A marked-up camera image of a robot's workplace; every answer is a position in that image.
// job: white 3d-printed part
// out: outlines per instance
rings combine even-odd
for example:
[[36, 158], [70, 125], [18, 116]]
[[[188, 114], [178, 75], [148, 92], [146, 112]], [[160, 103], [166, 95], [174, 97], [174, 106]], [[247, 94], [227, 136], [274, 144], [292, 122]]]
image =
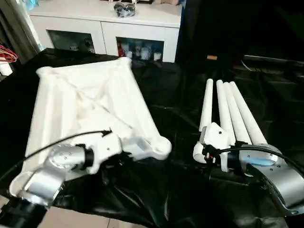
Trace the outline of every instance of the white 3d-printed part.
[[[60, 138], [86, 131], [111, 129], [133, 150], [135, 160], [166, 159], [171, 143], [160, 136], [131, 71], [131, 60], [120, 58], [68, 67], [43, 67], [40, 77], [26, 156]], [[94, 145], [99, 134], [65, 143]], [[148, 149], [128, 147], [142, 140]], [[48, 155], [45, 150], [24, 162], [31, 171]]]

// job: curtain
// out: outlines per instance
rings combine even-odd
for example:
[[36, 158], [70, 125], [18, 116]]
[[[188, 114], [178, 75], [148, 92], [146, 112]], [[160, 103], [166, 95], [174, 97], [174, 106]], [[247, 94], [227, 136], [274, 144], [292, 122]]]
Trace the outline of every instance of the curtain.
[[36, 32], [22, 0], [0, 0], [0, 41], [18, 55], [19, 62], [11, 64], [14, 68], [40, 51]]

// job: glass cabinet door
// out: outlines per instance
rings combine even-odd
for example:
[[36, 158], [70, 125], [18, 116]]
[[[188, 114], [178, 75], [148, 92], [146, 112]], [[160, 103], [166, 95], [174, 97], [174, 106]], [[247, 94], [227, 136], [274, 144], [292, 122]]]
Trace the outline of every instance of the glass cabinet door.
[[100, 21], [30, 16], [44, 48], [106, 54]]
[[163, 41], [116, 37], [118, 56], [162, 61]]
[[54, 48], [95, 53], [92, 36], [89, 33], [47, 30]]

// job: white cylindrical rod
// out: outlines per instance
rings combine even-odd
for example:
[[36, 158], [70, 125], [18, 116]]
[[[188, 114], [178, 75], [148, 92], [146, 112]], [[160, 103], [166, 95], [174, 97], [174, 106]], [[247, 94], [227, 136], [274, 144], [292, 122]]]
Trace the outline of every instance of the white cylindrical rod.
[[261, 129], [259, 128], [255, 118], [253, 117], [250, 109], [248, 108], [237, 85], [234, 82], [230, 82], [229, 84], [252, 143], [254, 145], [261, 143], [267, 144], [267, 141], [263, 133], [261, 132]]
[[213, 80], [209, 78], [206, 83], [204, 104], [200, 116], [199, 131], [211, 123], [212, 116], [212, 93], [213, 93]]
[[229, 134], [230, 144], [234, 145], [236, 142], [236, 137], [233, 131], [230, 112], [226, 99], [226, 92], [222, 80], [217, 81], [217, 93], [218, 93], [218, 105], [219, 105], [218, 111], [219, 111], [220, 126]]
[[228, 82], [224, 83], [224, 88], [236, 139], [238, 141], [252, 144]]

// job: table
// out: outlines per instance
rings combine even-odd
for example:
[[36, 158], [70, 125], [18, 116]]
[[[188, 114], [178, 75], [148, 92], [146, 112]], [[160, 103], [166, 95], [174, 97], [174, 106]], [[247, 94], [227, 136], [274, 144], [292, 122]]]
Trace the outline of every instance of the table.
[[[46, 49], [0, 83], [0, 174], [24, 156], [40, 67], [63, 67], [116, 57]], [[192, 158], [208, 78], [234, 80], [267, 141], [304, 164], [303, 81], [291, 75], [223, 69], [203, 73], [173, 63], [133, 61], [132, 70], [160, 134], [173, 145], [165, 161], [108, 160], [96, 175], [69, 181], [55, 205], [147, 227], [296, 227], [282, 218], [254, 179], [214, 169], [211, 182]], [[214, 99], [212, 120], [219, 123]], [[10, 180], [0, 185], [0, 193]]]

